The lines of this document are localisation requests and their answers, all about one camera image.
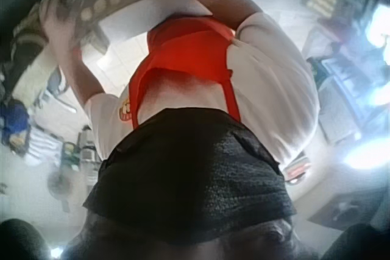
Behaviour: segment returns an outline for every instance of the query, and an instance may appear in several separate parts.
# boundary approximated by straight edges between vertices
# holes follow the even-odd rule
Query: red apron
[[[241,121],[227,69],[227,48],[232,31],[210,17],[169,19],[147,35],[150,54],[142,61],[129,83],[133,128],[138,127],[138,110],[147,85],[164,70],[179,71],[201,80],[219,83],[225,94],[228,113]]]

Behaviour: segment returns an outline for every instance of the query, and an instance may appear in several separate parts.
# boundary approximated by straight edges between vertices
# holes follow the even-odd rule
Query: hand
[[[65,0],[42,0],[40,5],[41,25],[58,62],[71,54],[76,43],[74,8],[71,9]]]

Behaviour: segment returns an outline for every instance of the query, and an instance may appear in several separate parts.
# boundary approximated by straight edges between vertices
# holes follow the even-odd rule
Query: white t-shirt
[[[238,28],[227,49],[227,67],[233,70],[241,122],[283,168],[307,145],[317,125],[319,102],[310,66],[272,18],[256,13]],[[227,111],[219,84],[170,72],[147,89],[138,122],[165,108],[185,107]],[[128,87],[119,98],[93,96],[85,111],[104,160],[133,131],[132,121],[126,121],[130,117]]]

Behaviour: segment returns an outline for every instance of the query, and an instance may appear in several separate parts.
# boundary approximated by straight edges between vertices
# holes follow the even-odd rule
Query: person
[[[75,14],[42,2],[49,45],[104,160],[64,259],[312,259],[280,171],[317,125],[311,68],[253,1],[198,1],[212,16],[153,28],[119,98],[84,65]]]

